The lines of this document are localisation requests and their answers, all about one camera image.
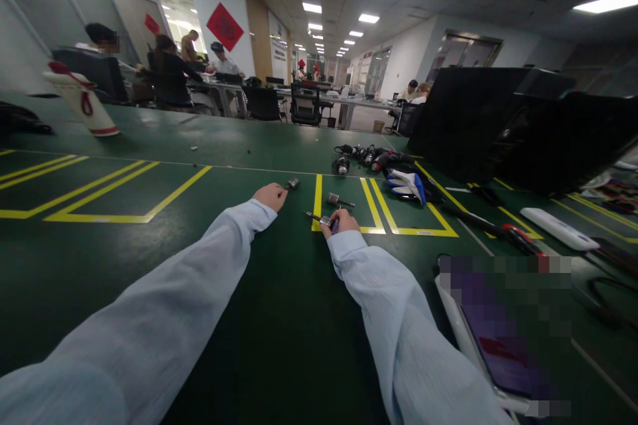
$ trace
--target hair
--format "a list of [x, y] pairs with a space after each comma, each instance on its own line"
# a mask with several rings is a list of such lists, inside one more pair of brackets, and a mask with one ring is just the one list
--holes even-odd
[[157, 35], [155, 37], [155, 67], [158, 73], [162, 73], [164, 69], [164, 51], [169, 48], [177, 48], [175, 42], [167, 35]]
[[118, 42], [117, 32], [105, 27], [102, 23], [89, 23], [84, 27], [84, 31], [95, 44], [115, 45]]

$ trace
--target sign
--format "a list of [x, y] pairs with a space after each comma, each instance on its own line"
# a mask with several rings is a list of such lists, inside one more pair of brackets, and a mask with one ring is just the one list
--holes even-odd
[[233, 51], [233, 48], [244, 34], [244, 30], [221, 2], [211, 15], [211, 18], [208, 19], [206, 26], [229, 52]]
[[160, 26], [155, 21], [153, 17], [151, 17], [148, 13], [146, 14], [146, 21], [144, 21], [146, 28], [148, 28], [153, 35], [158, 35], [160, 33]]

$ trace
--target glove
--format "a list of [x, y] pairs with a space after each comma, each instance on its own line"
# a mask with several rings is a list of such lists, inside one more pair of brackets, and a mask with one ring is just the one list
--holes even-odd
[[393, 187], [394, 194], [413, 195], [419, 200], [421, 206], [425, 204], [425, 189], [419, 175], [392, 169], [387, 176], [386, 183]]

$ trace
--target light blue sleeve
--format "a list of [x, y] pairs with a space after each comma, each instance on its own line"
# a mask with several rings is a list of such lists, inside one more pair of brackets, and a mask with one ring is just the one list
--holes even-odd
[[158, 424], [235, 291], [255, 233], [276, 213], [251, 199], [67, 335], [0, 379], [3, 425]]
[[392, 424], [511, 424], [491, 386], [441, 335], [412, 273], [361, 233], [328, 239], [334, 269], [361, 306]]

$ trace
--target metal part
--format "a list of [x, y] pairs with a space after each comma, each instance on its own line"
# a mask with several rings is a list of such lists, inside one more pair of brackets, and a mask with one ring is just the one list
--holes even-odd
[[337, 204], [343, 204], [344, 206], [353, 207], [353, 203], [349, 203], [348, 201], [342, 201], [339, 199], [339, 196], [334, 193], [328, 193], [328, 197], [326, 198], [326, 202], [329, 205], [336, 206]]

